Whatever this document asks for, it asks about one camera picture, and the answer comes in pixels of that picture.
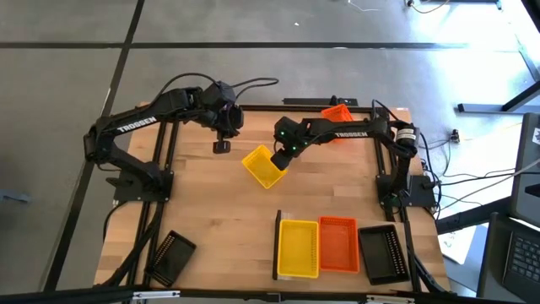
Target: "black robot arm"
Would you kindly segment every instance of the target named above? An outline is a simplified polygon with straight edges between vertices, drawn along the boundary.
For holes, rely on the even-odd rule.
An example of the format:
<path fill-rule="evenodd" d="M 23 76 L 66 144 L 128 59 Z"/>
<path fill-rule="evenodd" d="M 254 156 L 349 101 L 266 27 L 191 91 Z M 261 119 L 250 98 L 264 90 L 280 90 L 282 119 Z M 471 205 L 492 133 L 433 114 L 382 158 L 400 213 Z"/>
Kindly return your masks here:
<path fill-rule="evenodd" d="M 395 140 L 391 128 L 397 130 Z M 417 153 L 417 132 L 412 123 L 388 121 L 384 117 L 357 122 L 305 118 L 300 123 L 282 117 L 274 126 L 274 138 L 283 147 L 276 151 L 271 160 L 279 170 L 284 170 L 294 157 L 298 157 L 311 144 L 324 144 L 336 138 L 377 138 L 397 156 L 397 169 L 392 173 L 389 189 L 390 194 L 397 196 L 408 187 L 410 160 Z"/>
<path fill-rule="evenodd" d="M 205 90 L 198 87 L 169 90 L 146 106 L 99 118 L 84 135 L 85 158 L 97 165 L 111 163 L 137 179 L 143 192 L 159 193 L 164 189 L 166 172 L 155 162 L 142 162 L 116 147 L 115 137 L 156 122 L 193 121 L 218 134 L 214 153 L 228 153 L 230 142 L 224 139 L 238 135 L 238 129 L 243 126 L 243 113 L 235 101 L 233 88 L 222 82 L 215 82 Z M 115 187 L 122 186 L 118 179 L 109 182 Z"/>

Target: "yellow basket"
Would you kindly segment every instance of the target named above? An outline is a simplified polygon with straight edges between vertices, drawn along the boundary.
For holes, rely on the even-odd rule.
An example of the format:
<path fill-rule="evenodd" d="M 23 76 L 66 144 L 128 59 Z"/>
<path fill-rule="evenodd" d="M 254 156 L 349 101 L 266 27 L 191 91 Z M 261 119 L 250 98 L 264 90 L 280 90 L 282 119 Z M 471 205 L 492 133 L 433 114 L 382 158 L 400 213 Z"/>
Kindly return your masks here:
<path fill-rule="evenodd" d="M 272 152 L 264 144 L 261 144 L 242 160 L 244 167 L 266 189 L 273 186 L 287 173 L 287 170 L 280 171 L 270 160 L 271 157 Z"/>
<path fill-rule="evenodd" d="M 319 223 L 281 220 L 278 274 L 312 279 L 319 276 Z"/>

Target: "wooden tabletop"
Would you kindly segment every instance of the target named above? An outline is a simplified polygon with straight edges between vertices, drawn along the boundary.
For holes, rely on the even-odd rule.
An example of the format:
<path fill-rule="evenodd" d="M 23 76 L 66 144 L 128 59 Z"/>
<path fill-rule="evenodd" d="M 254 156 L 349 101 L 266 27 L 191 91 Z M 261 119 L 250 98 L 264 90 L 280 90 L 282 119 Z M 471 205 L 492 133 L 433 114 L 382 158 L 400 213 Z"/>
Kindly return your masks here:
<path fill-rule="evenodd" d="M 395 109 L 410 120 L 407 109 Z M 373 139 L 348 139 L 313 145 L 291 161 L 289 172 L 264 189 L 241 164 L 259 144 L 273 146 L 273 125 L 282 116 L 299 122 L 319 117 L 317 112 L 246 111 L 241 134 L 231 140 L 230 153 L 215 155 L 215 133 L 194 122 L 181 125 L 172 169 L 174 187 L 159 233 L 159 244 L 174 230 L 194 242 L 197 250 L 173 287 L 199 290 L 280 290 L 325 292 L 391 292 L 412 290 L 410 282 L 372 286 L 365 266 L 359 274 L 321 271 L 318 279 L 273 280 L 273 240 L 276 212 L 296 220 L 322 215 L 354 217 L 359 227 L 384 225 L 378 204 L 377 164 Z M 365 118 L 353 114 L 355 120 Z M 163 164 L 169 130 L 165 135 Z M 152 159 L 158 124 L 135 131 L 128 152 L 143 161 Z M 412 174 L 422 174 L 418 156 Z M 108 279 L 133 246 L 141 203 L 119 208 L 111 217 L 94 282 Z M 421 208 L 408 208 L 415 251 L 437 282 L 449 289 L 435 223 Z M 402 223 L 394 223 L 405 253 Z M 136 281 L 143 277 L 143 252 Z M 152 286 L 163 287 L 152 281 Z"/>

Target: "orange basket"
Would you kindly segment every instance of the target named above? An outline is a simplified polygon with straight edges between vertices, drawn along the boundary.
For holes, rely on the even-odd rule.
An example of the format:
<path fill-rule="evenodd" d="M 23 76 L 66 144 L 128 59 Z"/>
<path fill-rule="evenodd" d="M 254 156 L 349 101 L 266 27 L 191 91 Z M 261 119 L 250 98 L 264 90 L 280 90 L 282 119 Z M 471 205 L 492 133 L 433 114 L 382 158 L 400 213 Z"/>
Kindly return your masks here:
<path fill-rule="evenodd" d="M 322 216 L 319 233 L 321 269 L 357 274 L 360 262 L 356 219 Z"/>
<path fill-rule="evenodd" d="M 331 122 L 352 122 L 353 117 L 344 104 L 333 106 L 326 110 L 322 110 L 321 114 L 324 118 Z"/>

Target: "black basket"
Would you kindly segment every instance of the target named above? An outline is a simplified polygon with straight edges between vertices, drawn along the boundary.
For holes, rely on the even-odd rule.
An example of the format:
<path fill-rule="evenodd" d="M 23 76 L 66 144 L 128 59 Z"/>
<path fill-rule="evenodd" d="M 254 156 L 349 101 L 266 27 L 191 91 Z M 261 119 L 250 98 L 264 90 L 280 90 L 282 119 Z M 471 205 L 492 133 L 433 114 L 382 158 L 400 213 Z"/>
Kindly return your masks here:
<path fill-rule="evenodd" d="M 174 231 L 159 245 L 152 263 L 144 270 L 152 279 L 171 287 L 186 267 L 197 246 Z"/>
<path fill-rule="evenodd" d="M 409 280 L 394 225 L 360 228 L 358 238 L 365 269 L 372 285 Z"/>

